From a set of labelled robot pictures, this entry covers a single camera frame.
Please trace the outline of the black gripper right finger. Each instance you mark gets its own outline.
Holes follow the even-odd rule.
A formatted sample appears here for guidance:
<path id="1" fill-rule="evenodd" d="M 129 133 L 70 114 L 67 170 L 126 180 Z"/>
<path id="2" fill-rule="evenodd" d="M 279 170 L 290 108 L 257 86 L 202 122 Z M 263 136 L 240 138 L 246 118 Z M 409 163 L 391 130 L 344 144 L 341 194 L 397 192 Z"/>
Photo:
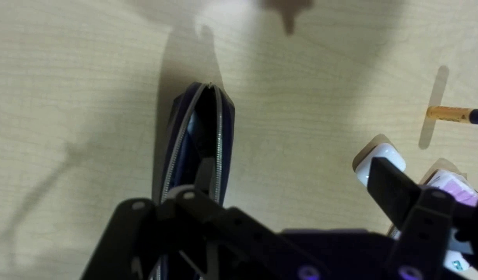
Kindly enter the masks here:
<path id="1" fill-rule="evenodd" d="M 389 164 L 372 175 L 367 192 L 400 230 L 385 264 L 385 280 L 466 280 L 444 265 L 447 251 L 455 248 L 450 240 L 455 234 L 464 240 L 461 253 L 478 270 L 478 203 L 459 203 Z"/>

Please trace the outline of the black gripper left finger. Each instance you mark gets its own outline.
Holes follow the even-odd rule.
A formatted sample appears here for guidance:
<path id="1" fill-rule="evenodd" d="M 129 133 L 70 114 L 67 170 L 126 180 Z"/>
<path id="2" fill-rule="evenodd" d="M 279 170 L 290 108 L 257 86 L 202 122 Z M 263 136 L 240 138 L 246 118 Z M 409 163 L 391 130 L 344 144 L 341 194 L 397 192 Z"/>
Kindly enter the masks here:
<path id="1" fill-rule="evenodd" d="M 321 259 L 223 205 L 227 170 L 207 156 L 162 203 L 118 203 L 81 280 L 329 280 Z"/>

